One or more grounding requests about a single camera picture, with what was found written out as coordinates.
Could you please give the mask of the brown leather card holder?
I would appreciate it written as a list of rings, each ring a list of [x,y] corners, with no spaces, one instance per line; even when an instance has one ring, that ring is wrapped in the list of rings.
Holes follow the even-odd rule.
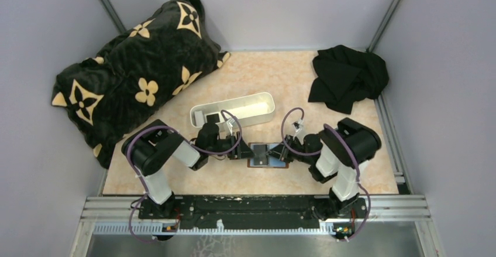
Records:
[[[254,152],[254,158],[248,160],[248,168],[289,168],[288,163],[268,154],[268,151],[275,148],[277,145],[278,143],[249,143],[249,147]]]

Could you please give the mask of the black credit card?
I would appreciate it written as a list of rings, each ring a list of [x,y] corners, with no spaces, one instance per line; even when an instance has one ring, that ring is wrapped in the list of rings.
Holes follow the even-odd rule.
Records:
[[[215,113],[215,114],[209,114],[206,116],[206,122],[207,123],[212,123],[212,124],[218,124],[221,122],[220,120],[220,116],[219,116],[219,113]]]

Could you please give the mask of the white oblong plastic tray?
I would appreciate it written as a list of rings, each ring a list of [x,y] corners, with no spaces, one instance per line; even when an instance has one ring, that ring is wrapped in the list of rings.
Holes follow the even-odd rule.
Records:
[[[195,111],[202,111],[204,113],[205,123],[207,115],[218,112],[221,120],[218,125],[223,131],[224,120],[221,116],[221,110],[223,109],[233,114],[239,120],[242,127],[270,122],[275,116],[273,96],[268,92],[260,92],[244,97],[196,105],[190,109],[190,123],[194,128],[199,129],[195,125]]]

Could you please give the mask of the black cloth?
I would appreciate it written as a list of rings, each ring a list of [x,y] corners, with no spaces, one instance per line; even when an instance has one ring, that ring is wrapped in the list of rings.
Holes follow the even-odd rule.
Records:
[[[361,52],[344,45],[318,50],[312,60],[316,79],[308,102],[350,115],[355,102],[376,100],[388,85],[386,62],[375,53]]]

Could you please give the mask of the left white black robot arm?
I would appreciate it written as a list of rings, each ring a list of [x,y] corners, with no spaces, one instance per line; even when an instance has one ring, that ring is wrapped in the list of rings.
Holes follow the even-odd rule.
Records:
[[[127,138],[121,152],[138,175],[145,197],[152,201],[152,210],[161,218],[174,214],[174,193],[164,168],[173,158],[192,170],[202,168],[210,156],[227,156],[231,160],[252,159],[254,151],[242,138],[242,132],[229,132],[220,138],[220,127],[203,124],[192,141],[186,140],[161,120],[155,120]]]

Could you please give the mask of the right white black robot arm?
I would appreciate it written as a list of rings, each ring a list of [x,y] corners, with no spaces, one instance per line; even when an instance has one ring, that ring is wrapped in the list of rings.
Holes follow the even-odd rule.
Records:
[[[309,165],[309,172],[319,183],[336,179],[329,190],[329,209],[336,217],[345,217],[359,196],[361,165],[368,163],[382,143],[371,128],[350,118],[325,124],[318,133],[303,134],[302,121],[293,123],[294,135],[268,150],[267,155],[285,163],[299,161]]]

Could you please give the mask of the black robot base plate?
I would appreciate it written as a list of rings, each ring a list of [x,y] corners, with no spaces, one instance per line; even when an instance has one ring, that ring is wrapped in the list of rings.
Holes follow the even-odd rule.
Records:
[[[179,228],[214,228],[221,220],[227,229],[317,228],[337,218],[364,218],[366,201],[358,198],[341,214],[330,210],[329,196],[201,196],[176,195],[171,205],[159,207],[145,199],[138,207],[143,220],[171,219]]]

